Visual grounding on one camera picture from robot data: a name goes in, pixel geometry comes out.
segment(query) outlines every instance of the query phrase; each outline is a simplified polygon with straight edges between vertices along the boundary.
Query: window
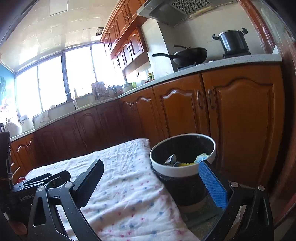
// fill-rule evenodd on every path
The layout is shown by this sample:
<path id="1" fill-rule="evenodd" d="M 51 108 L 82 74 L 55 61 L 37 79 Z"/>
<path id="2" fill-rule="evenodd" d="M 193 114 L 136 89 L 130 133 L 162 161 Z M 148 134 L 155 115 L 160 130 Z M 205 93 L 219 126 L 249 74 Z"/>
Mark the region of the window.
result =
<path id="1" fill-rule="evenodd" d="M 110 60 L 109 56 L 106 56 L 104 45 L 95 44 L 91 48 L 98 81 L 104 81 L 106 87 L 109 85 L 123 85 L 123 74 L 121 71 L 114 71 L 113 61 Z"/>
<path id="2" fill-rule="evenodd" d="M 92 92 L 91 84 L 96 82 L 90 47 L 66 52 L 66 68 L 70 92 L 82 96 Z"/>
<path id="3" fill-rule="evenodd" d="M 38 80 L 43 110 L 66 101 L 61 57 L 40 64 Z"/>
<path id="4" fill-rule="evenodd" d="M 37 67 L 32 67 L 16 78 L 17 106 L 20 115 L 32 117 L 41 112 Z"/>

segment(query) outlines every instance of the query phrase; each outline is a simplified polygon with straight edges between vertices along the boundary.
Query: trash can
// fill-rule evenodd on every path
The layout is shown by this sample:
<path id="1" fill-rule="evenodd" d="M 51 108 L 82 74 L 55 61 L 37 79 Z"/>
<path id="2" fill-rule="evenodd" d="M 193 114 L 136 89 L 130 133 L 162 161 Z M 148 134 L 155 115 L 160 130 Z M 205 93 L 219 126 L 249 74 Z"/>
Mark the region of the trash can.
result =
<path id="1" fill-rule="evenodd" d="M 216 156 L 214 140 L 202 134 L 182 134 L 159 142 L 150 152 L 151 169 L 180 206 L 202 203 L 207 195 L 207 188 L 198 174 L 199 164 L 183 167 L 164 165 L 172 154 L 181 163 L 193 163 L 196 157 L 206 153 L 209 163 Z"/>

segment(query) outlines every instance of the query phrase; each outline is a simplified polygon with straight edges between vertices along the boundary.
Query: blue gripper pad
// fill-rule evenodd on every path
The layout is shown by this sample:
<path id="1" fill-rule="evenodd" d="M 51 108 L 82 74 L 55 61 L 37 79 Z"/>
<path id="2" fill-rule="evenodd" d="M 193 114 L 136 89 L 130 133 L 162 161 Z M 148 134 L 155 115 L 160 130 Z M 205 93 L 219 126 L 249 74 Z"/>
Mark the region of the blue gripper pad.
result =
<path id="1" fill-rule="evenodd" d="M 216 206 L 224 210 L 228 204 L 225 188 L 203 161 L 199 164 L 198 172 Z"/>

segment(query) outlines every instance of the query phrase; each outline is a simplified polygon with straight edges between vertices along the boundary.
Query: ceiling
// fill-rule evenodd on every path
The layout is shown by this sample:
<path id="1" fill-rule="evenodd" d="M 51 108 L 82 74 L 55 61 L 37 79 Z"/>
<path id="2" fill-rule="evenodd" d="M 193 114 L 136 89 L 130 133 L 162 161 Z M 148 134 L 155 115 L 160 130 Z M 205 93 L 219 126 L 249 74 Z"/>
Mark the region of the ceiling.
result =
<path id="1" fill-rule="evenodd" d="M 105 26 L 116 2 L 39 0 L 1 46 L 0 61 L 17 72 L 68 47 L 97 42 L 97 28 Z"/>

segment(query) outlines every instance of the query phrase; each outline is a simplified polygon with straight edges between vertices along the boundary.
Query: window frame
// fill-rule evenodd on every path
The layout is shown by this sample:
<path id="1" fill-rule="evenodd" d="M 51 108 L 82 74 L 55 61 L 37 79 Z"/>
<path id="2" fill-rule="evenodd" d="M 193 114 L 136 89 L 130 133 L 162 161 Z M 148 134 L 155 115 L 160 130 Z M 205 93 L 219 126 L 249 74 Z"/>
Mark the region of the window frame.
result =
<path id="1" fill-rule="evenodd" d="M 25 66 L 22 69 L 20 69 L 19 71 L 17 71 L 15 73 L 15 93 L 17 92 L 17 81 L 16 81 L 16 79 L 17 79 L 18 75 L 20 75 L 20 74 L 26 72 L 27 70 L 37 66 L 37 85 L 38 85 L 39 101 L 40 101 L 41 111 L 44 111 L 43 106 L 42 106 L 42 101 L 41 101 L 41 95 L 40 95 L 40 87 L 39 87 L 39 65 L 46 62 L 46 61 L 48 61 L 48 60 L 51 60 L 53 58 L 61 57 L 62 74 L 63 74 L 65 95 L 66 95 L 67 93 L 70 92 L 69 82 L 68 82 L 68 75 L 67 75 L 67 66 L 66 66 L 66 52 L 71 51 L 71 50 L 75 50 L 75 49 L 78 49 L 78 48 L 83 48 L 83 47 L 89 47 L 90 48 L 93 72 L 94 72 L 94 75 L 95 75 L 96 82 L 98 82 L 97 75 L 96 75 L 96 70 L 95 70 L 95 67 L 94 67 L 94 59 L 93 59 L 93 52 L 92 52 L 92 45 L 96 45 L 96 44 L 102 44 L 102 43 L 101 42 L 93 42 L 91 44 L 71 47 L 71 48 L 65 49 L 65 50 L 63 50 L 61 52 L 58 52 L 58 53 L 52 54 L 50 56 L 47 56 L 47 57 L 45 57 L 45 58 L 43 58 L 43 59 L 41 59 L 39 61 L 36 61 L 36 62 L 34 62 L 34 63 L 32 63 L 32 64 L 30 64 L 28 66 Z"/>

